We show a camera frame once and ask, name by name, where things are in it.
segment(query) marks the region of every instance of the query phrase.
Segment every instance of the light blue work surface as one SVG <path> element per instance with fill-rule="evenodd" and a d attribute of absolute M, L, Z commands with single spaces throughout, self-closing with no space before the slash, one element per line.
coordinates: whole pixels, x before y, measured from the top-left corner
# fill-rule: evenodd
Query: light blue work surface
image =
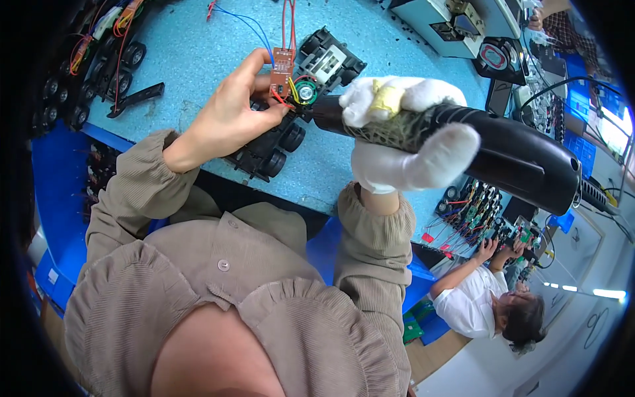
<path fill-rule="evenodd" d="M 116 119 L 105 117 L 111 104 L 96 100 L 89 123 L 134 142 L 156 129 L 184 131 L 189 126 L 221 80 L 252 49 L 262 46 L 253 31 L 230 15 L 216 12 L 206 22 L 208 3 L 209 0 L 181 0 L 169 5 L 158 14 L 150 15 L 135 38 L 147 45 L 148 52 L 143 64 L 133 73 L 129 93 L 164 81 L 163 97 L 126 109 Z M 271 46 L 282 45 L 283 0 L 219 0 L 218 3 L 229 12 L 258 20 Z M 490 80 L 478 76 L 468 60 L 439 57 L 419 35 L 403 30 L 408 26 L 402 25 L 399 18 L 392 20 L 393 16 L 374 0 L 299 0 L 295 14 L 297 46 L 326 26 L 368 64 L 362 76 L 442 79 L 464 92 L 468 106 L 484 109 Z M 334 214 L 341 188 L 352 179 L 349 158 L 354 141 L 319 130 L 313 123 L 297 122 L 307 130 L 304 142 L 294 153 L 288 154 L 284 168 L 270 183 L 256 178 L 249 180 L 245 173 L 235 171 L 222 159 L 206 163 L 203 169 L 236 182 L 247 181 L 255 189 Z M 425 227 L 434 220 L 432 212 L 443 191 L 406 193 L 417 214 L 415 242 L 421 242 Z M 505 201 L 508 200 L 509 196 L 505 195 Z M 429 233 L 435 236 L 434 232 L 442 228 L 433 228 Z M 440 246 L 450 233 L 450 228 L 446 228 L 432 246 Z"/>

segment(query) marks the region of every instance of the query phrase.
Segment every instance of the circuit board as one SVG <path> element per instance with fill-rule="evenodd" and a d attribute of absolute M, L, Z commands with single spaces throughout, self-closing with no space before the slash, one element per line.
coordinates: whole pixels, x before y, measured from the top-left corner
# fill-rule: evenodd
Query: circuit board
<path fill-rule="evenodd" d="M 274 47 L 273 55 L 274 67 L 271 69 L 269 96 L 274 97 L 275 92 L 280 97 L 286 98 L 291 91 L 289 78 L 293 75 L 293 51 Z"/>

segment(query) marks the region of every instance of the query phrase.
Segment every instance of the hand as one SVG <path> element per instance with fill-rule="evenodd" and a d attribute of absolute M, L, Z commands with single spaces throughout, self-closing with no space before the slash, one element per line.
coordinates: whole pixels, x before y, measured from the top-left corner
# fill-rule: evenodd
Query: hand
<path fill-rule="evenodd" d="M 479 245 L 478 252 L 474 256 L 474 258 L 478 260 L 480 263 L 483 263 L 489 258 L 491 258 L 492 255 L 494 255 L 494 252 L 496 251 L 497 247 L 498 247 L 498 237 L 496 237 L 494 241 L 492 241 L 491 238 L 484 238 L 481 241 L 481 245 Z"/>
<path fill-rule="evenodd" d="M 533 15 L 529 17 L 529 25 L 527 26 L 531 30 L 540 32 L 542 30 L 542 20 L 545 18 L 545 12 L 541 7 L 535 7 L 533 9 Z"/>
<path fill-rule="evenodd" d="M 501 255 L 505 255 L 508 258 L 520 258 L 520 256 L 523 254 L 523 251 L 525 250 L 525 247 L 527 246 L 527 243 L 523 243 L 518 239 L 514 240 L 514 246 L 505 246 L 505 248 L 503 248 L 500 251 Z"/>
<path fill-rule="evenodd" d="M 516 292 L 529 292 L 529 287 L 518 281 L 516 283 Z"/>
<path fill-rule="evenodd" d="M 213 159 L 232 154 L 279 125 L 289 108 L 269 98 L 269 75 L 258 75 L 269 54 L 257 48 L 220 82 L 187 131 L 163 151 L 168 168 L 187 172 Z M 253 111 L 250 97 L 265 99 L 266 111 Z"/>
<path fill-rule="evenodd" d="M 457 87 L 420 77 L 364 77 L 340 97 L 344 123 L 356 128 L 387 121 L 401 109 L 423 112 L 442 102 L 467 105 Z M 416 154 L 357 140 L 351 168 L 359 184 L 374 194 L 446 187 L 472 163 L 480 143 L 471 126 L 459 123 L 440 128 Z"/>

